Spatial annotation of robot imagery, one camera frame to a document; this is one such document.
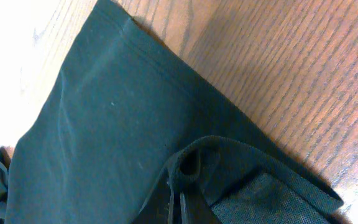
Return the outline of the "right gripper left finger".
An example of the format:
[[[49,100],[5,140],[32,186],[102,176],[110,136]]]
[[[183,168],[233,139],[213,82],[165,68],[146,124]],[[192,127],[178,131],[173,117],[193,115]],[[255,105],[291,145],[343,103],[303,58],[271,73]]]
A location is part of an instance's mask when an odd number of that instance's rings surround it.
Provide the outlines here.
[[[132,224],[172,224],[174,193],[163,170]]]

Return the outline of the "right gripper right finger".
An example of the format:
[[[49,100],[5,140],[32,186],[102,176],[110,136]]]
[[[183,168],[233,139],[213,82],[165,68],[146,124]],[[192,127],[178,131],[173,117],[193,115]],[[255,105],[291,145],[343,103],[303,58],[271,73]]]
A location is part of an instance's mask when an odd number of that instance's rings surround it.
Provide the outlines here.
[[[208,206],[197,184],[189,185],[180,194],[182,224],[222,224]]]

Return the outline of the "black t-shirt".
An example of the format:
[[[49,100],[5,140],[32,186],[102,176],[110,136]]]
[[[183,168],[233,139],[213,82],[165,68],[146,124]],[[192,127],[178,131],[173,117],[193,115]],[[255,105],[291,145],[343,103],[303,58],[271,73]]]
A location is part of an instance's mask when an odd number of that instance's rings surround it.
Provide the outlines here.
[[[132,223],[163,170],[197,184],[222,223],[332,223],[338,194],[225,96],[98,1],[11,163],[0,151],[0,223]]]

